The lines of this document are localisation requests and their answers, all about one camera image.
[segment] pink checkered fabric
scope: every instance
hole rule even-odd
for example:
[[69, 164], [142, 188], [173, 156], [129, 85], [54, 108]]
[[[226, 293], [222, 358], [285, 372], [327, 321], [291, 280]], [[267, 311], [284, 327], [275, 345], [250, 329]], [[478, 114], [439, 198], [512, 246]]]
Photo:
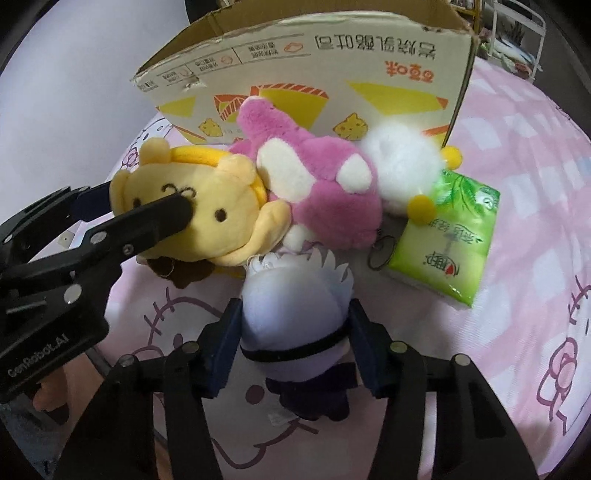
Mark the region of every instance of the pink checkered fabric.
[[[185, 140], [162, 117], [143, 130], [115, 167], [137, 163], [150, 136]], [[591, 413], [591, 143], [534, 86], [476, 59], [450, 144], [460, 172], [501, 192], [496, 232], [472, 310], [366, 267], [348, 252], [355, 294], [369, 317], [425, 355], [468, 354], [525, 440], [540, 474], [566, 454]], [[240, 282], [214, 275], [185, 290], [129, 261], [109, 299], [111, 332], [100, 348], [114, 362], [168, 354], [215, 321]], [[228, 387], [205, 403], [226, 479], [365, 478], [385, 410], [363, 388], [344, 422], [291, 418], [240, 353]], [[436, 415], [427, 402], [421, 477], [433, 463]], [[155, 424], [165, 433], [157, 403]]]

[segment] pink and white plush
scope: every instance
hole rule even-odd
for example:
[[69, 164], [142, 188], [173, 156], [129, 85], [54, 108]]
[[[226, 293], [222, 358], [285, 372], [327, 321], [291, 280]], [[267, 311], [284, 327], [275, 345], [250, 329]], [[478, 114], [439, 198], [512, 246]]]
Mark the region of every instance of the pink and white plush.
[[283, 244], [299, 252], [306, 242], [331, 249], [366, 248], [382, 221], [376, 171], [347, 140], [315, 137], [262, 97], [241, 106], [247, 140], [231, 146], [256, 161], [265, 187], [291, 205], [293, 225]]

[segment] white-haired plush doll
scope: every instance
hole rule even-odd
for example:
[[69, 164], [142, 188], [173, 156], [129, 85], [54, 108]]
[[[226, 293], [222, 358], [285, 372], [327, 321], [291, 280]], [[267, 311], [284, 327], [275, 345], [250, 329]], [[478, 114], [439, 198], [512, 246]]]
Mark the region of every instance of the white-haired plush doll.
[[242, 352], [257, 362], [267, 388], [306, 420], [349, 415], [347, 390], [357, 386], [346, 319], [353, 293], [347, 264], [328, 251], [254, 257], [242, 289]]

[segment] pink bed sheet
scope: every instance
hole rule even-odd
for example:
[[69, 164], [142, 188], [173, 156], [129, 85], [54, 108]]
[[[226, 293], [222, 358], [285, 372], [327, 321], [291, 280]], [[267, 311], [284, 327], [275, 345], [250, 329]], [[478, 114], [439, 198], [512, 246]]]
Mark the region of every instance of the pink bed sheet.
[[[137, 164], [141, 143], [184, 139], [157, 116], [114, 171]], [[471, 310], [366, 267], [367, 252], [345, 252], [355, 296], [390, 335], [425, 355], [472, 357], [517, 425], [538, 472], [551, 471], [591, 413], [591, 143], [534, 86], [476, 59], [450, 144], [465, 156], [461, 173], [501, 192], [489, 261]], [[82, 228], [78, 234], [81, 238]], [[125, 353], [168, 354], [198, 337], [240, 293], [224, 275], [178, 290], [134, 260], [112, 290], [111, 331], [100, 350], [111, 362]], [[205, 409], [224, 478], [365, 478], [385, 402], [364, 388], [350, 395], [344, 422], [293, 419], [265, 390], [240, 354], [228, 386]], [[165, 434], [162, 405], [155, 424]], [[427, 402], [421, 477], [433, 461], [436, 412]]]

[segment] green tissue pack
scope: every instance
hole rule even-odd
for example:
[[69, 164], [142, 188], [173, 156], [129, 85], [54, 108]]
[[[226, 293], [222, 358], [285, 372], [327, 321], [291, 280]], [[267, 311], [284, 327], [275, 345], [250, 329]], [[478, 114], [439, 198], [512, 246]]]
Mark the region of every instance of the green tissue pack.
[[500, 196], [487, 185], [445, 170], [431, 194], [435, 220], [428, 225], [407, 223], [385, 271], [471, 307], [491, 247]]

